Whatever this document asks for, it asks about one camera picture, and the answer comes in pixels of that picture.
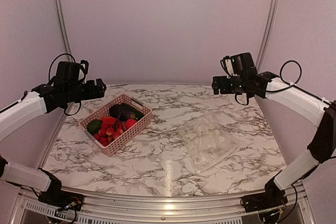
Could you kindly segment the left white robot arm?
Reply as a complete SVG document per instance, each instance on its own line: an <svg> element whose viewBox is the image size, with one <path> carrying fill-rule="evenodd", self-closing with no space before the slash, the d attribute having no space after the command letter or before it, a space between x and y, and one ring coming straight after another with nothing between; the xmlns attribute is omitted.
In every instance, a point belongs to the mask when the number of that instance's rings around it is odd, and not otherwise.
<svg viewBox="0 0 336 224"><path fill-rule="evenodd" d="M73 84L41 84L33 88L23 98L1 110L1 140L11 133L42 115L57 108L67 109L70 103L81 103L104 97L107 86L102 79ZM13 163L1 157L1 180L20 186L27 186L45 191L45 196L54 205L61 206L66 202L66 193L55 185L54 180L40 169Z"/></svg>

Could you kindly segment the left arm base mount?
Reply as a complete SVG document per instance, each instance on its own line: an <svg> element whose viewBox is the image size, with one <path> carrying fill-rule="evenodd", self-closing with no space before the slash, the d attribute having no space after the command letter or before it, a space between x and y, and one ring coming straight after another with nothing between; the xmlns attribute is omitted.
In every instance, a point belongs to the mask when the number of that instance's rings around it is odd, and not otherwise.
<svg viewBox="0 0 336 224"><path fill-rule="evenodd" d="M38 200L57 207L59 211L80 211L83 198L82 194L62 190L61 182L52 181L46 191L40 192Z"/></svg>

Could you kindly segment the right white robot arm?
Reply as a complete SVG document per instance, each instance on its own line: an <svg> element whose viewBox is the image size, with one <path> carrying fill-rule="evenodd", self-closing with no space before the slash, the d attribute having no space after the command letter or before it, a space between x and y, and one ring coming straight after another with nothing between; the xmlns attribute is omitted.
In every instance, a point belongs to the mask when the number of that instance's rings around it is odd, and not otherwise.
<svg viewBox="0 0 336 224"><path fill-rule="evenodd" d="M244 196L244 205L254 200L273 206L286 189L310 176L334 154L335 102L317 99L269 71L250 77L214 76L211 82L215 95L255 98L284 155L286 167L266 182L264 192Z"/></svg>

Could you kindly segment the clear dotted zip top bag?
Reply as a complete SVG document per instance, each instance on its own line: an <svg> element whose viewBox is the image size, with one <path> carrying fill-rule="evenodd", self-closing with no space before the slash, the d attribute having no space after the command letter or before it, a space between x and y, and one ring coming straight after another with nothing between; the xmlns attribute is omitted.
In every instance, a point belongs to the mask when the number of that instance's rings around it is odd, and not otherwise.
<svg viewBox="0 0 336 224"><path fill-rule="evenodd" d="M185 123L178 136L186 145L190 165L199 174L231 154L243 141L225 129L229 117L218 112L207 112Z"/></svg>

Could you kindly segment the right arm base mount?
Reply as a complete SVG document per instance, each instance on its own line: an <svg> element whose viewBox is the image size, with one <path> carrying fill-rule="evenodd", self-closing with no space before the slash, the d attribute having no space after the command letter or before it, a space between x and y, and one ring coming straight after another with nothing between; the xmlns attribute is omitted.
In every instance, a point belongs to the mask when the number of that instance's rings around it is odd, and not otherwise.
<svg viewBox="0 0 336 224"><path fill-rule="evenodd" d="M245 209L245 212L254 212L283 206L286 205L287 202L288 199L284 191L275 194L263 192L244 195L240 199L240 204Z"/></svg>

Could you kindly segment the purple eggplant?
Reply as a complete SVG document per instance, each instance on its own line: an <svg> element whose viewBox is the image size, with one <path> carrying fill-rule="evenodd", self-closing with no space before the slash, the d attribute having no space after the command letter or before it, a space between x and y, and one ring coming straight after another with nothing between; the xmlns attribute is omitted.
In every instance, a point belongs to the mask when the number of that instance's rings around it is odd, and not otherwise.
<svg viewBox="0 0 336 224"><path fill-rule="evenodd" d="M114 104L109 108L109 114L111 117L119 118L121 121L127 121L128 119L137 120L137 116L134 112L129 110L122 104Z"/></svg>

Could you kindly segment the green avocado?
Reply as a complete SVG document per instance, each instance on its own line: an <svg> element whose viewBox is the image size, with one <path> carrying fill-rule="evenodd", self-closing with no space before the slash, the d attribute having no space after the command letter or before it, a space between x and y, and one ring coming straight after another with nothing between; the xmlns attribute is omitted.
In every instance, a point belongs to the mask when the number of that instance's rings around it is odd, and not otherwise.
<svg viewBox="0 0 336 224"><path fill-rule="evenodd" d="M103 122L101 120L98 119L94 119L92 121L90 121L87 125L87 131L94 136L95 134L97 134L99 132L99 130L101 129L101 124Z"/></svg>

